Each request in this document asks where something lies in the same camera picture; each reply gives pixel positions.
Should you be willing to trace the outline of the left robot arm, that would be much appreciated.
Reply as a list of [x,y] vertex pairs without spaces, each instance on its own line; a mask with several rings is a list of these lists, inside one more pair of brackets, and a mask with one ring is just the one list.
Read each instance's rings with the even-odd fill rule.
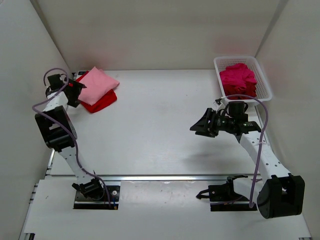
[[64,74],[47,77],[47,101],[42,111],[33,106],[34,118],[46,146],[55,150],[69,165],[77,182],[72,187],[85,198],[102,201],[108,195],[102,179],[89,172],[80,162],[76,130],[67,114],[66,107],[76,108],[78,97],[86,86],[68,78]]

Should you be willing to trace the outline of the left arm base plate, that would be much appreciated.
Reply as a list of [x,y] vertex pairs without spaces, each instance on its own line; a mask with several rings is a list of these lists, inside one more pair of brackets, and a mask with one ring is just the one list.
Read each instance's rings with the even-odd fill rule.
[[84,196],[80,191],[80,187],[75,183],[72,187],[75,188],[75,196],[73,202],[73,209],[75,210],[118,210],[121,193],[121,183],[119,181],[107,181],[106,187],[109,193],[109,198],[105,189],[102,187],[98,190],[94,197]]

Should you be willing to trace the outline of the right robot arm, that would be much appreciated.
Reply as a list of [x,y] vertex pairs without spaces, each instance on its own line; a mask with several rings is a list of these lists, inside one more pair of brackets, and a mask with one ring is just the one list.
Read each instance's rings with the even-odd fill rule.
[[293,175],[264,141],[264,129],[250,121],[248,104],[231,101],[216,110],[208,108],[190,130],[196,135],[215,138],[219,132],[233,135],[255,164],[252,177],[234,175],[224,184],[209,185],[196,198],[208,199],[210,210],[259,211],[265,219],[297,216],[302,213],[305,181]]

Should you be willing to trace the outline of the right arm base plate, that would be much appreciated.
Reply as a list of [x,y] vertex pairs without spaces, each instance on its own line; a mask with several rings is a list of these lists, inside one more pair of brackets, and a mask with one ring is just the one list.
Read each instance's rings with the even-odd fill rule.
[[255,212],[257,207],[249,207],[249,199],[237,194],[225,184],[209,185],[209,201],[211,212]]

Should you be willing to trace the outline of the red t shirt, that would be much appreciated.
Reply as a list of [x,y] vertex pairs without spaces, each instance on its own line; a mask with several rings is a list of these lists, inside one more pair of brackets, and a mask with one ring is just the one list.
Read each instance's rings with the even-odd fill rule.
[[80,103],[83,105],[83,107],[91,114],[97,113],[104,108],[108,107],[109,105],[113,104],[117,100],[117,95],[113,90],[108,91],[98,102],[96,102],[94,105],[89,105],[85,102],[80,101]]

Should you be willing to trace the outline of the pink t shirt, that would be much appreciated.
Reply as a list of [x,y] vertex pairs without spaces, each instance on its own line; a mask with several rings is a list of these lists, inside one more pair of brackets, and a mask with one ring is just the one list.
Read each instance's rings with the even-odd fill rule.
[[88,105],[94,105],[107,92],[115,89],[120,82],[108,76],[101,69],[93,67],[90,71],[79,77],[78,82],[85,85],[78,99]]

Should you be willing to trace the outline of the magenta t shirt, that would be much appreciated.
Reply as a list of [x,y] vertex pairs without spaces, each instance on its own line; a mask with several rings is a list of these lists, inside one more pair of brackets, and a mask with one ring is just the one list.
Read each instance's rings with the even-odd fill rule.
[[244,63],[226,67],[219,76],[223,87],[224,85],[257,85],[255,73]]

